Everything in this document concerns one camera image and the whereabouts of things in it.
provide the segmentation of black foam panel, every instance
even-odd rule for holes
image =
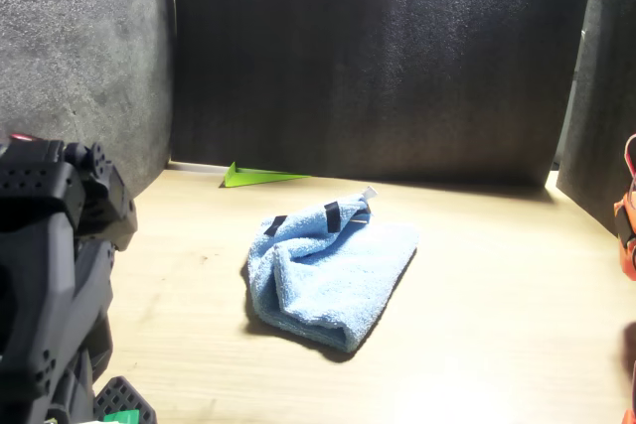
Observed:
[[[173,159],[542,185],[586,0],[177,0]]]
[[[132,194],[164,169],[173,0],[0,0],[0,143],[100,141]]]
[[[589,0],[584,31],[557,186],[615,232],[612,205],[631,180],[625,141],[636,133],[636,0]]]

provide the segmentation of perforated black plastic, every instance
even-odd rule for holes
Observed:
[[[157,415],[150,404],[141,397],[125,377],[114,377],[95,398],[94,418],[103,420],[104,416],[119,411],[139,410],[139,424],[157,424]]]

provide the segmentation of black tape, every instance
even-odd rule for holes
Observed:
[[[265,231],[265,235],[269,235],[270,237],[274,237],[276,235],[276,231],[285,222],[287,215],[277,215],[274,218],[274,222],[271,223],[269,229]]]
[[[340,207],[338,203],[331,203],[325,206],[327,213],[327,231],[336,233],[340,231]]]

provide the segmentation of black plastic part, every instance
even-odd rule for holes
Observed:
[[[90,421],[131,196],[98,144],[17,141],[0,156],[0,207],[0,423]]]
[[[141,394],[125,377],[114,377],[95,398],[93,406],[94,419],[102,420],[104,416],[119,411],[139,410],[139,424],[156,424],[157,415]]]
[[[616,230],[618,231],[618,238],[623,244],[623,247],[627,248],[629,241],[636,238],[636,233],[634,233],[632,224],[629,221],[629,216],[627,215],[625,206],[622,206],[616,213],[615,223]]]

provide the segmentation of green paper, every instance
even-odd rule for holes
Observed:
[[[119,422],[121,424],[139,424],[139,409],[119,411],[104,416],[103,422]]]
[[[237,168],[237,163],[232,163],[226,172],[226,188],[310,177],[311,176],[302,176],[299,174],[278,173],[276,171],[263,171],[260,169]]]

